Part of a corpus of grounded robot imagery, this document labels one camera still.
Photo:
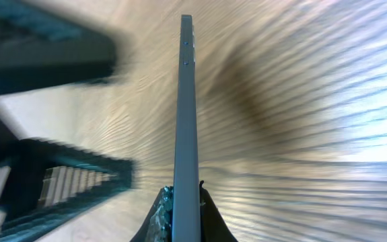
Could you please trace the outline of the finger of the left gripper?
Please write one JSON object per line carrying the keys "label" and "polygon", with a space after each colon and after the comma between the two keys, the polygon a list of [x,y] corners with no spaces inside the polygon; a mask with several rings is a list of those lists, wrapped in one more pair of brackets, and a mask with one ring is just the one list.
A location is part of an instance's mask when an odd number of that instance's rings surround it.
{"label": "finger of the left gripper", "polygon": [[45,140],[0,145],[0,241],[35,241],[132,187],[134,162]]}
{"label": "finger of the left gripper", "polygon": [[116,63],[106,32],[29,1],[0,0],[0,95],[99,83]]}

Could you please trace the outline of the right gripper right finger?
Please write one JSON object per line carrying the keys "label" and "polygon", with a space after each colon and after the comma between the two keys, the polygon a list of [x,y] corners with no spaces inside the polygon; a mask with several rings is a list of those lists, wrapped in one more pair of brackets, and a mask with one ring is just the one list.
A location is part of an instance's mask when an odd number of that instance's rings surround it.
{"label": "right gripper right finger", "polygon": [[199,183],[201,242],[238,242],[228,229],[209,192]]}

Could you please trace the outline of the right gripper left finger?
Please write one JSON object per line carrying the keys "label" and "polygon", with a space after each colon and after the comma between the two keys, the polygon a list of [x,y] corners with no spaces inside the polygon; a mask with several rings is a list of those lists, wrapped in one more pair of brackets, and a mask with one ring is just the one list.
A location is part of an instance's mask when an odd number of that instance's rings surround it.
{"label": "right gripper left finger", "polygon": [[171,242],[172,241],[172,186],[165,186],[157,195],[143,224],[131,242]]}

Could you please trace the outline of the blue Galaxy smartphone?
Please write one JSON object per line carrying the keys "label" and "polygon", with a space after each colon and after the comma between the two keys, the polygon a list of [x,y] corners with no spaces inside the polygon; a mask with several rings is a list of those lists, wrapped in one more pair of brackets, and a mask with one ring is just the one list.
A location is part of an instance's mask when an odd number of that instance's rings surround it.
{"label": "blue Galaxy smartphone", "polygon": [[192,16],[182,15],[174,153],[172,241],[199,242],[200,240],[194,28]]}

